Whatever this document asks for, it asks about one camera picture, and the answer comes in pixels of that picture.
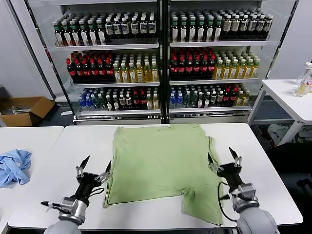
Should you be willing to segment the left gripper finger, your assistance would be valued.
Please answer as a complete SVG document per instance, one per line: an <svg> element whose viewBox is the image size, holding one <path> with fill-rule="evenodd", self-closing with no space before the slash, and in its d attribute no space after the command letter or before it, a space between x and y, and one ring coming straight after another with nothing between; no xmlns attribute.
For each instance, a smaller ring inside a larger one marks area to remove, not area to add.
<svg viewBox="0 0 312 234"><path fill-rule="evenodd" d="M108 165L107 165L107 167L106 167L106 169L105 169L105 172L103 172L103 173L101 173L100 175L98 175L98 176L95 177L95 180L96 180L97 182L106 182L106 181L109 179L109 177L110 177L110 175L111 175L111 173L110 173L111 163L112 163L112 161L110 161L110 162L108 163Z"/></svg>
<svg viewBox="0 0 312 234"><path fill-rule="evenodd" d="M87 156L79 166L76 167L77 176L83 176L83 170L85 166L87 165L87 162L89 160L90 156Z"/></svg>

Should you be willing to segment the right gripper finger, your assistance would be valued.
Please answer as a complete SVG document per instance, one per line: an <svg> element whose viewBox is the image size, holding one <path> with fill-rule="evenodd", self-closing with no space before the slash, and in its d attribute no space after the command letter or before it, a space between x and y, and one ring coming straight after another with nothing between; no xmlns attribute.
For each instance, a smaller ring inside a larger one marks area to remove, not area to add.
<svg viewBox="0 0 312 234"><path fill-rule="evenodd" d="M214 159L212 158L209 152L207 153L207 156L208 156L209 168L212 171L219 171L220 169L219 165L214 161Z"/></svg>
<svg viewBox="0 0 312 234"><path fill-rule="evenodd" d="M234 159L234 166L235 167L241 167L241 161L242 161L242 157L238 156L236 151L234 151L231 147L229 147L230 153Z"/></svg>

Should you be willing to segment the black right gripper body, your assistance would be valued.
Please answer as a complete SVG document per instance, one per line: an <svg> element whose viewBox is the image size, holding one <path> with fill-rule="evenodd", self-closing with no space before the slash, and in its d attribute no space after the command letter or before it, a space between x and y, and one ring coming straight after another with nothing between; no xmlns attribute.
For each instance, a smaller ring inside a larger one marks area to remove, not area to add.
<svg viewBox="0 0 312 234"><path fill-rule="evenodd" d="M236 165L235 163L228 163L219 166L219 171L217 175L219 177L225 178L230 189L229 192L232 193L239 185L244 184L239 173L241 172L241 165Z"/></svg>

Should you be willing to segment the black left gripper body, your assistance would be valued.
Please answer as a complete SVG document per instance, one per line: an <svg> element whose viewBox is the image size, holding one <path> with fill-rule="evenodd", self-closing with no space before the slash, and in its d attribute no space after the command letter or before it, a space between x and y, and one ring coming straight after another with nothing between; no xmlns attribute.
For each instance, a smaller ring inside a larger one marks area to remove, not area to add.
<svg viewBox="0 0 312 234"><path fill-rule="evenodd" d="M74 199L84 203L89 203L89 198L104 192L102 187L104 182L97 182L95 177L97 174L83 172L83 176L77 176L79 186L74 194Z"/></svg>

